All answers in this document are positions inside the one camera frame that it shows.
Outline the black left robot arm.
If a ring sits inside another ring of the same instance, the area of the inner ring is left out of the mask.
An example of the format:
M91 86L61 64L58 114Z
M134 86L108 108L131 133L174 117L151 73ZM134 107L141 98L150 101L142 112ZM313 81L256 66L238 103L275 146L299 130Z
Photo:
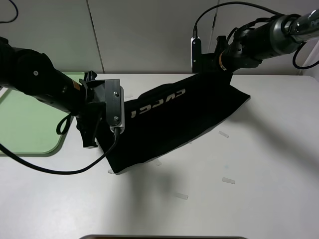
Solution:
M1 38L0 85L67 113L56 127L58 135L64 135L76 117L84 148L97 147L95 138L105 106L94 98L97 83L76 82L56 70L44 53L11 47Z

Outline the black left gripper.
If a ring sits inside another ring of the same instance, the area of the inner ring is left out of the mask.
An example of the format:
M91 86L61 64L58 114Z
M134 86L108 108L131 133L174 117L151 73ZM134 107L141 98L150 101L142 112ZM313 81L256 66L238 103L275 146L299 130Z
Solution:
M59 99L59 106L68 113L78 115L83 113L91 105L104 106L102 90L104 82L97 80L94 71L88 72L63 72L64 83ZM100 123L99 116L77 118L77 129L80 131L83 147L98 147L95 138Z

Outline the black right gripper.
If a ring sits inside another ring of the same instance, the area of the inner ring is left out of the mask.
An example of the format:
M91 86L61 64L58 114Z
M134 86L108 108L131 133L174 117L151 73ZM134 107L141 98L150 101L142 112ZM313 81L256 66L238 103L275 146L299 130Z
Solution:
M214 53L214 67L220 72L234 73L241 68L256 68L262 63L261 60L254 59L243 52L240 39L235 39L228 44L226 36L217 37Z

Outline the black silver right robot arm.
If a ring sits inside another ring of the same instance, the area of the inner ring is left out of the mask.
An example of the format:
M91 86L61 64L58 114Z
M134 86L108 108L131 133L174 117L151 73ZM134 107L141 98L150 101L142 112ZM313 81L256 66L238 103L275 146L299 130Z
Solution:
M230 34L231 44L221 47L216 56L218 70L233 73L241 68L257 68L263 60L294 53L293 66L309 69L296 64L296 57L306 42L319 37L319 11L306 15L276 15L272 18L258 18Z

